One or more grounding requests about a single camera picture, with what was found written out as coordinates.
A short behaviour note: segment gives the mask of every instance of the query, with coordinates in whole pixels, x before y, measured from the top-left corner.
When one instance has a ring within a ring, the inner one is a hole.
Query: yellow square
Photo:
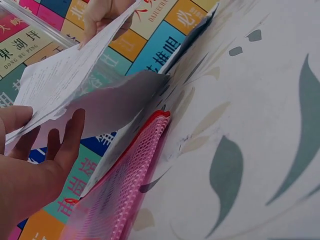
[[[190,0],[180,0],[172,8],[165,20],[187,35],[201,19],[207,14],[206,11]]]
[[[84,37],[84,30],[67,19],[63,22],[61,33],[65,34],[76,44],[80,43]]]
[[[117,40],[112,41],[109,46],[133,62],[144,48],[146,42],[147,40],[142,36],[129,29]]]
[[[28,219],[19,240],[57,240],[63,228],[62,222],[40,210]]]
[[[85,29],[84,13],[87,3],[82,0],[72,0],[65,18],[78,27]]]

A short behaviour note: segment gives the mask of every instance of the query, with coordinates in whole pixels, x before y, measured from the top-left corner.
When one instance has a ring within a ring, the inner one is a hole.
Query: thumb
[[[90,15],[84,15],[84,37],[79,46],[81,49],[86,45],[96,34],[97,34],[97,23],[94,21]]]

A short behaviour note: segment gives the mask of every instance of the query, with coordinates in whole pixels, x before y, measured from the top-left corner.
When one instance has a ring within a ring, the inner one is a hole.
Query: stack of papers
[[[45,147],[48,133],[53,128],[63,137],[67,121],[79,108],[86,110],[83,138],[116,131],[139,113],[167,76],[143,71],[123,76],[117,85],[82,96],[79,91],[104,49],[141,2],[137,0],[81,50],[78,45],[73,46],[24,70],[14,105],[31,106],[33,116],[26,126],[6,135],[6,151],[11,150],[22,135],[39,125],[41,130],[33,148]]]

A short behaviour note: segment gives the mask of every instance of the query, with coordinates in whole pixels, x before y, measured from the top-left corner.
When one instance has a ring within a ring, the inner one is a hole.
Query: blue square
[[[47,148],[35,149],[30,152],[28,162],[33,164],[40,164],[46,159]]]
[[[116,135],[116,132],[112,132],[100,136],[82,139],[81,144],[84,145],[87,149],[90,149],[91,151],[102,157],[109,148],[110,144],[112,143]]]
[[[150,37],[127,75],[142,70],[158,72],[185,38],[186,36],[182,32],[163,21]]]
[[[41,0],[41,5],[66,18],[71,0]]]
[[[20,228],[21,230],[23,230],[25,228],[25,225],[27,223],[28,219],[23,220],[22,222],[20,222],[17,226],[18,228]]]

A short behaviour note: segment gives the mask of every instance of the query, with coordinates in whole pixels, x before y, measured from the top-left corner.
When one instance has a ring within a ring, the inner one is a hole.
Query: colorful tiles pattern
[[[83,13],[89,0],[13,1],[59,30],[76,44],[81,42],[84,28]],[[144,0],[142,6],[134,13],[130,30],[105,49],[100,61],[122,75],[144,69],[157,72],[183,42],[186,34],[215,3],[216,0]],[[0,92],[0,107],[5,107],[13,104],[20,88],[20,77],[26,66],[48,58],[63,48],[12,14],[0,16],[0,40],[0,62],[2,61],[0,89],[5,90]],[[13,43],[19,44],[21,49],[18,50]],[[99,72],[93,72],[90,79],[87,88],[84,88],[86,92],[103,87],[111,81]],[[60,197],[18,224],[10,240],[58,239],[73,207],[66,199],[79,199],[116,134],[113,132],[83,139],[79,157]],[[42,163],[46,151],[46,148],[31,151],[28,161],[33,164]]]

